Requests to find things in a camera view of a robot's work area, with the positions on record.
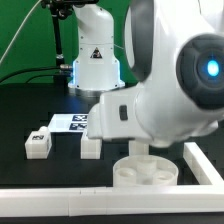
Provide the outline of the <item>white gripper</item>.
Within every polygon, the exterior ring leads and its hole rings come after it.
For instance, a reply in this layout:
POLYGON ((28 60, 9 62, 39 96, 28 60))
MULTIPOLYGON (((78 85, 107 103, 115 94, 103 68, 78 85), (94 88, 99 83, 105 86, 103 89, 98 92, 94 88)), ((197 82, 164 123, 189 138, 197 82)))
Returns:
POLYGON ((94 105, 87 120, 90 139, 133 138, 147 140, 147 133, 140 126, 135 114, 137 89, 105 92, 94 105))

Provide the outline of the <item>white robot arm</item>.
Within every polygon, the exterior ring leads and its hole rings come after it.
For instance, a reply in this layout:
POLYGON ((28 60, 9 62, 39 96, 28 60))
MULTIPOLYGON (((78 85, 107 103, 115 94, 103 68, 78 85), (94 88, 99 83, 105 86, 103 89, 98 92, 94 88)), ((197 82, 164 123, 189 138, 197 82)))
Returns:
POLYGON ((124 52, 138 83, 130 88, 114 56, 111 15, 94 4, 75 14, 71 84, 100 95, 88 115, 89 138, 168 147, 208 135, 224 120, 224 0, 131 0, 124 52))

